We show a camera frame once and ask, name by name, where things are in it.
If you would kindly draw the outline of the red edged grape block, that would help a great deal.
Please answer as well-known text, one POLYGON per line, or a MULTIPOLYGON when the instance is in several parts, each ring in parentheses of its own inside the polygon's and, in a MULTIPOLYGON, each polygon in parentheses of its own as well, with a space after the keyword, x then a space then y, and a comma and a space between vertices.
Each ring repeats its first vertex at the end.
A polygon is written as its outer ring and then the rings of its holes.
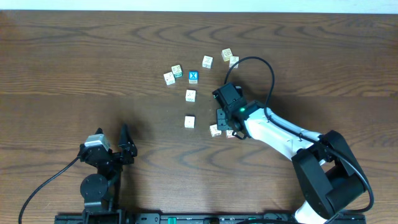
POLYGON ((227 138, 234 138, 234 130, 226 130, 227 138))

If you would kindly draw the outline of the yellow edged white block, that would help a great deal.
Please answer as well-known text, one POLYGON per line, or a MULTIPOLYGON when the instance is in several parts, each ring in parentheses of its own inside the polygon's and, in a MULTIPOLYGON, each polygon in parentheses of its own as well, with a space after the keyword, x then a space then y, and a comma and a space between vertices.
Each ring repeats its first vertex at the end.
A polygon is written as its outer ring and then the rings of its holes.
POLYGON ((222 134, 222 131, 218 129, 217 124, 213 124, 210 126, 210 133, 212 137, 219 136, 222 134))

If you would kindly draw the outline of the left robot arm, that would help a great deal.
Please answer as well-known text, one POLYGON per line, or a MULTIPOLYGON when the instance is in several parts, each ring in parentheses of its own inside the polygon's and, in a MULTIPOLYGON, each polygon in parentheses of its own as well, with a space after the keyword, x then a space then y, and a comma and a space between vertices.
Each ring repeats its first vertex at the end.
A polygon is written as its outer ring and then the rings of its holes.
POLYGON ((113 152, 101 128, 80 145, 79 160, 97 169, 97 173, 87 176, 80 185, 85 207, 83 223, 122 224, 134 221, 129 212, 119 207, 123 167, 133 164, 137 156, 137 147, 126 124, 121 128, 118 147, 121 150, 113 152))

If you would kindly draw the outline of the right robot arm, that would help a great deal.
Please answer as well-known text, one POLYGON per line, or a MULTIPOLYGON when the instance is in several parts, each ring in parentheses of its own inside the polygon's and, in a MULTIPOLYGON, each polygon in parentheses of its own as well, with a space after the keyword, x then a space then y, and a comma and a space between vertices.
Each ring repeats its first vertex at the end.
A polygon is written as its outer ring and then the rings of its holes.
POLYGON ((345 138, 336 131, 326 134, 302 129, 277 116, 258 101, 217 99, 221 112, 241 139, 261 141, 288 158, 294 167, 304 204, 294 213, 298 223, 331 223, 363 193, 374 205, 374 194, 345 138))

